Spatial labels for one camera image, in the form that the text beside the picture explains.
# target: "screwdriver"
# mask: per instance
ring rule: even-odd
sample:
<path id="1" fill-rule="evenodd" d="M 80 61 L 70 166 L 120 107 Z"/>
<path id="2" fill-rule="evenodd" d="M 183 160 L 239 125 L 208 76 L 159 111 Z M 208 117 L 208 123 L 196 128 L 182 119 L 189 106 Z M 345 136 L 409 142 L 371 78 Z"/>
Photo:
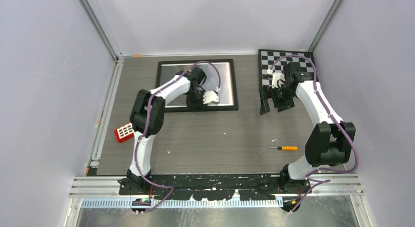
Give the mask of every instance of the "screwdriver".
<path id="1" fill-rule="evenodd" d="M 277 150 L 297 150 L 297 146 L 279 146 L 279 147 L 269 147 L 270 149 L 277 149 Z"/>

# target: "red box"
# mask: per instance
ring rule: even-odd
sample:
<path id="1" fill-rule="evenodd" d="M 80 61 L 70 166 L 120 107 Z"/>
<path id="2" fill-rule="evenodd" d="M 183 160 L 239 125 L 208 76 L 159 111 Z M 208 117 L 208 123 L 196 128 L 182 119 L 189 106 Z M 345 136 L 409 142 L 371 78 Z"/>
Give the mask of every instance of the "red box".
<path id="1" fill-rule="evenodd" d="M 114 130 L 115 137 L 119 143 L 123 143 L 126 140 L 134 137 L 133 125 L 127 123 L 126 125 Z"/>

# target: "white wall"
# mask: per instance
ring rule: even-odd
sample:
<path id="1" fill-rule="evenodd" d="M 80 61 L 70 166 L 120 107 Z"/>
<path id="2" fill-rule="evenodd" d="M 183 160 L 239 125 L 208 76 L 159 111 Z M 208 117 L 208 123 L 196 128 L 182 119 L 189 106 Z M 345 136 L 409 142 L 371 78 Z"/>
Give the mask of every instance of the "white wall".
<path id="1" fill-rule="evenodd" d="M 78 0 L 0 0 L 0 223 L 56 227 L 113 61 Z"/>
<path id="2" fill-rule="evenodd" d="M 415 0 L 345 0 L 317 46 L 322 87 L 356 126 L 378 226 L 415 223 Z"/>
<path id="3" fill-rule="evenodd" d="M 308 50 L 334 0 L 89 0 L 123 55 Z"/>

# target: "black and white checkered board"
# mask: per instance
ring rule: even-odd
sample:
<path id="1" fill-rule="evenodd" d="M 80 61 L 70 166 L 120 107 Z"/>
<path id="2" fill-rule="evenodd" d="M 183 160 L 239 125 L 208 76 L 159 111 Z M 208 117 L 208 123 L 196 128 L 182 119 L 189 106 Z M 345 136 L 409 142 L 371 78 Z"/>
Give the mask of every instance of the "black and white checkered board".
<path id="1" fill-rule="evenodd" d="M 314 62 L 314 57 L 311 52 L 289 52 L 289 51 L 277 51 L 277 50 L 264 50 L 260 49 L 258 52 L 259 55 L 259 71 L 260 71 L 260 77 L 259 82 L 260 86 L 267 87 L 272 85 L 272 79 L 268 77 L 267 70 L 271 67 L 271 65 L 276 61 L 278 58 L 289 55 L 289 54 L 297 54 L 303 57 L 311 58 Z M 298 58 L 298 57 L 287 57 L 285 59 L 282 59 L 280 62 L 278 62 L 274 70 L 276 72 L 283 73 L 282 66 L 285 66 L 289 62 L 299 62 L 301 68 L 304 71 L 313 72 L 313 68 L 311 67 L 311 64 L 308 63 L 306 60 Z"/>

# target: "gray wooden tabletop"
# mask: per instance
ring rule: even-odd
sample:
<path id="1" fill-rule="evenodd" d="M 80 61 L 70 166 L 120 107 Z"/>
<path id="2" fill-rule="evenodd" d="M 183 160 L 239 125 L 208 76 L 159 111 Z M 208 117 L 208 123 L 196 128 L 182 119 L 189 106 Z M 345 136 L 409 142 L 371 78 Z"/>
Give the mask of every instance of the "gray wooden tabletop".
<path id="1" fill-rule="evenodd" d="M 130 166 L 134 141 L 118 143 L 114 129 L 129 122 L 137 92 L 155 87 L 158 62 L 205 59 L 233 59 L 239 110 L 166 113 L 153 145 L 152 173 L 279 172 L 304 154 L 313 127 L 301 101 L 294 99 L 292 109 L 259 115 L 257 55 L 126 58 L 98 174 L 125 174 Z M 267 148 L 282 145 L 299 149 Z"/>

